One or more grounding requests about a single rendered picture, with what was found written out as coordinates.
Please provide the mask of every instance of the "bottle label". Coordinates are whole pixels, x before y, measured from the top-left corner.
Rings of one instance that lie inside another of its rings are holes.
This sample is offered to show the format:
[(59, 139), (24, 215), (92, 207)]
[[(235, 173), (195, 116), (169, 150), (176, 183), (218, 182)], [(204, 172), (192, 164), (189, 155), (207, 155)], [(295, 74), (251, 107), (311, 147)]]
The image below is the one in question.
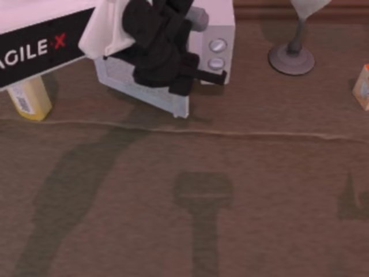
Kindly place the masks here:
[(14, 102), (16, 103), (17, 107), (26, 114), (35, 114), (26, 94), (23, 91), (21, 85), (14, 85), (9, 90)]

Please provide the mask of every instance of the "logo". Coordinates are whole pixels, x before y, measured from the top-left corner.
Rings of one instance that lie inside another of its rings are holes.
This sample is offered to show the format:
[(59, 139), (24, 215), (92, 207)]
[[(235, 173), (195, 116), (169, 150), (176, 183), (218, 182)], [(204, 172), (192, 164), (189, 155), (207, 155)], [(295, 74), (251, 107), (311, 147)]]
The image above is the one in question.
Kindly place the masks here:
[(9, 66), (14, 66), (20, 62), (35, 59), (39, 56), (46, 55), (49, 47), (58, 50), (65, 47), (66, 33), (54, 36), (53, 40), (42, 39), (35, 44), (27, 44), (18, 49), (9, 50), (3, 59), (0, 58), (0, 69), (5, 70)]

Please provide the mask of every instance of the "yellow bottle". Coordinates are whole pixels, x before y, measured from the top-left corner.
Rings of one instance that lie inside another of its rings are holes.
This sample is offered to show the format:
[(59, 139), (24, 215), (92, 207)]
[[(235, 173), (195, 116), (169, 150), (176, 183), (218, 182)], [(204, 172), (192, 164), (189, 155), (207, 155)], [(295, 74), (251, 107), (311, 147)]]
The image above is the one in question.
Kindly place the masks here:
[(24, 118), (41, 121), (51, 111), (51, 101), (40, 76), (12, 85), (7, 91)]

